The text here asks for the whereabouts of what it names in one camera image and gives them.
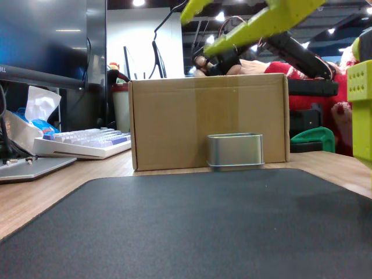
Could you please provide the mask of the person's hand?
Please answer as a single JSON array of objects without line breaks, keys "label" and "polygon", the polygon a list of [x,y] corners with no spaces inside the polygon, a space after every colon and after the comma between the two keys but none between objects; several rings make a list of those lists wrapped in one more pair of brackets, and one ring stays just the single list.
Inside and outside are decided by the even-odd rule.
[{"label": "person's hand", "polygon": [[[195,59],[196,64],[200,69],[194,71],[194,77],[204,77],[208,70],[213,66],[203,56],[198,56]],[[264,63],[258,60],[240,60],[240,65],[233,65],[226,75],[239,75],[239,74],[263,74],[270,66],[270,63]]]}]

